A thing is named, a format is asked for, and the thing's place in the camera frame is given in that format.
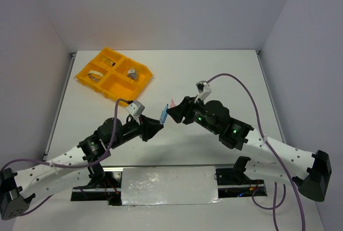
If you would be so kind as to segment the pink highlighter pen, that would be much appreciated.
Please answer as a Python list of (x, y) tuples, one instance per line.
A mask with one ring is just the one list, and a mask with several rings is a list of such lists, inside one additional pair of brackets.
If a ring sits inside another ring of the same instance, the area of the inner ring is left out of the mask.
[(171, 108), (175, 107), (174, 100), (171, 100), (171, 102), (170, 102), (170, 107), (171, 107)]

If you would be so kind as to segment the blue highlighter pen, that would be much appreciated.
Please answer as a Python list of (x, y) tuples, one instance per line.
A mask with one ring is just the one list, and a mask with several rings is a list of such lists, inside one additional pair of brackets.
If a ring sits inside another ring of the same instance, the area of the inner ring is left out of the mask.
[(169, 108), (169, 105), (166, 104), (165, 108), (164, 108), (163, 111), (161, 112), (159, 122), (160, 122), (160, 124), (162, 124), (162, 125), (164, 125), (164, 123), (165, 123), (165, 121), (166, 121), (166, 119), (167, 119), (167, 116), (168, 116), (167, 110), (168, 110), (168, 108)]

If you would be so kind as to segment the jar of paper clips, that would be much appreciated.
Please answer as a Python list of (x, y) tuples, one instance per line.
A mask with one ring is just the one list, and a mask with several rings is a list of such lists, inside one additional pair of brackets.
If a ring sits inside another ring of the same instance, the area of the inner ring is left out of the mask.
[(135, 68), (130, 68), (127, 71), (127, 77), (132, 79), (132, 80), (137, 80), (138, 79), (138, 73)]

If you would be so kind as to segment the clear tape roll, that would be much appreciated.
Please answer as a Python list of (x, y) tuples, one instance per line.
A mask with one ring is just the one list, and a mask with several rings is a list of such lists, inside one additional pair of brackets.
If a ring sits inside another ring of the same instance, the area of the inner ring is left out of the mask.
[(103, 78), (103, 74), (99, 71), (90, 70), (87, 76), (94, 82), (99, 82)]

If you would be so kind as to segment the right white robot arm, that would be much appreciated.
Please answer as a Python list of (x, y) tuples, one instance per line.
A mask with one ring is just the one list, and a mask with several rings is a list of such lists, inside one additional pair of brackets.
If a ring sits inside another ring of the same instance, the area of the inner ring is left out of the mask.
[(326, 152), (303, 151), (263, 137), (251, 125), (231, 117), (218, 100), (203, 103), (186, 96), (179, 105), (167, 109), (167, 114), (176, 123), (199, 124), (227, 148), (241, 151), (233, 170), (236, 182), (261, 179), (295, 184), (306, 198), (324, 201), (332, 174)]

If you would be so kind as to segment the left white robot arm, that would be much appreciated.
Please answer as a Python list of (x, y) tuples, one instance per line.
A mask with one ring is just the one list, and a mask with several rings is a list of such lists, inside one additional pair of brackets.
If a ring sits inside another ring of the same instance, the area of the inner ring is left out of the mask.
[(148, 141), (162, 129), (160, 121), (144, 115), (137, 119), (128, 117), (125, 124), (109, 118), (92, 135), (52, 160), (34, 160), (35, 166), (16, 172), (10, 165), (25, 159), (11, 160), (1, 169), (2, 220), (27, 215), (32, 212), (32, 204), (43, 204), (61, 191), (84, 185), (102, 186), (105, 173), (100, 162), (110, 156), (111, 149), (136, 137)]

